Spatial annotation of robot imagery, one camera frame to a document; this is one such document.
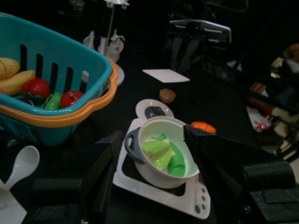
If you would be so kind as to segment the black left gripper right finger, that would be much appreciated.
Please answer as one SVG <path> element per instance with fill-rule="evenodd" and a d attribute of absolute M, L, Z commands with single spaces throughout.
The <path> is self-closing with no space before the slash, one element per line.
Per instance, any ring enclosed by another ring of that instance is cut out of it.
<path fill-rule="evenodd" d="M 291 165 L 259 148 L 190 125 L 183 135 L 218 224 L 299 224 L 299 186 Z"/>

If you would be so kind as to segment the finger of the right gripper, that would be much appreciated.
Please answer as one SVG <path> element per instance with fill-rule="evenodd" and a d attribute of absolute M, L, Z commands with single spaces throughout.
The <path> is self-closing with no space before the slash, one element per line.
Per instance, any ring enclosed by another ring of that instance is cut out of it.
<path fill-rule="evenodd" d="M 172 50 L 171 50 L 171 69 L 177 69 L 180 65 L 180 51 L 183 47 L 183 38 L 175 37 L 172 39 Z"/>
<path fill-rule="evenodd" d="M 181 60 L 181 70 L 185 72 L 191 66 L 194 61 L 200 57 L 202 55 L 202 40 L 200 39 L 192 39 L 190 41 L 190 44 L 187 46 L 185 54 L 183 56 Z"/>

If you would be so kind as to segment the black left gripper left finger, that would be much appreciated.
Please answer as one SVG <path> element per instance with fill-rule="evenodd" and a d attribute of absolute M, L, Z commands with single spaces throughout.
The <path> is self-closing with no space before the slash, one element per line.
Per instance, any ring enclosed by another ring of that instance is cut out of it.
<path fill-rule="evenodd" d="M 92 143 L 41 147 L 24 224 L 107 224 L 123 133 Z"/>

